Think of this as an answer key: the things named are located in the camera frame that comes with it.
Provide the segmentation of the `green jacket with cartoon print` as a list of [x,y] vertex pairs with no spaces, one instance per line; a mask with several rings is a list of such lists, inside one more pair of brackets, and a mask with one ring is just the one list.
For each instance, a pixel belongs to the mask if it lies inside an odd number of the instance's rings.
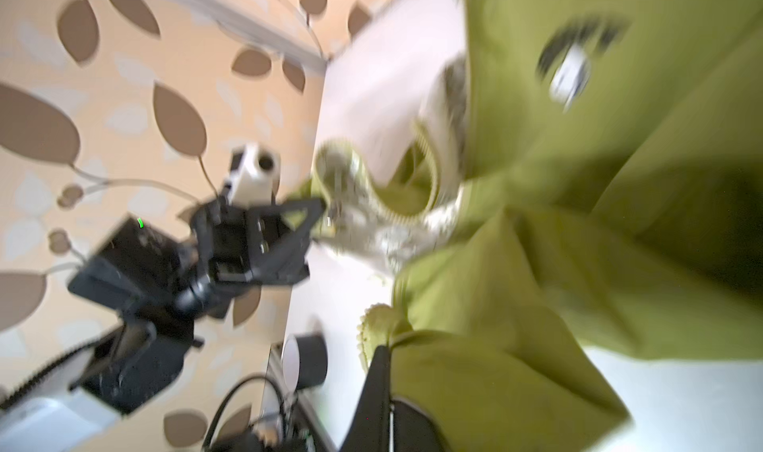
[[380,414],[448,451],[587,451],[629,419],[584,348],[762,356],[762,0],[462,0],[387,184],[331,140],[296,197],[377,259]]

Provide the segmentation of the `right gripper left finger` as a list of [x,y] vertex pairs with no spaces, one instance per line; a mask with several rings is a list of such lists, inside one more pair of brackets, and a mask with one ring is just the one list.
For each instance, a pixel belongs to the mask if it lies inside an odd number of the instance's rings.
[[391,351],[375,349],[348,434],[340,452],[389,452],[391,442]]

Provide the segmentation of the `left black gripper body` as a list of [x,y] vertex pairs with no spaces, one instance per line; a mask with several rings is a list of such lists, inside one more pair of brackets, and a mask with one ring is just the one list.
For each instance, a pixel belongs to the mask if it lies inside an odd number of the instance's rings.
[[190,217],[196,261],[179,277],[180,309],[216,309],[256,287],[246,279],[246,210],[222,198],[199,207]]

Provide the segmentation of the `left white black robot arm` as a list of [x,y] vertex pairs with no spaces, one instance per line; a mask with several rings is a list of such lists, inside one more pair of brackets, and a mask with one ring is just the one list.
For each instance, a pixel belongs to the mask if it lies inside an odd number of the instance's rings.
[[69,451],[162,394],[205,342],[204,318],[240,298],[309,276],[306,253],[326,204],[319,198],[200,206],[177,241],[128,216],[77,270],[69,292],[118,317],[113,329],[45,364],[1,404],[5,451]]

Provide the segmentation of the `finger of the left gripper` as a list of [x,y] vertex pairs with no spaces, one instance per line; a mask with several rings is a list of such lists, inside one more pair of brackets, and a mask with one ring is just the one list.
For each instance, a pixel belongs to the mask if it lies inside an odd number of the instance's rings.
[[296,285],[310,275],[306,253],[311,231],[323,217],[320,198],[286,201],[246,210],[246,279],[255,285]]

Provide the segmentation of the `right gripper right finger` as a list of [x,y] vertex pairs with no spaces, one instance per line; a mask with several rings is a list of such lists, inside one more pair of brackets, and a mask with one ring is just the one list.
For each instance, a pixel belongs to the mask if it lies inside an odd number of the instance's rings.
[[402,400],[393,400],[391,442],[394,452],[443,452],[435,424],[420,410]]

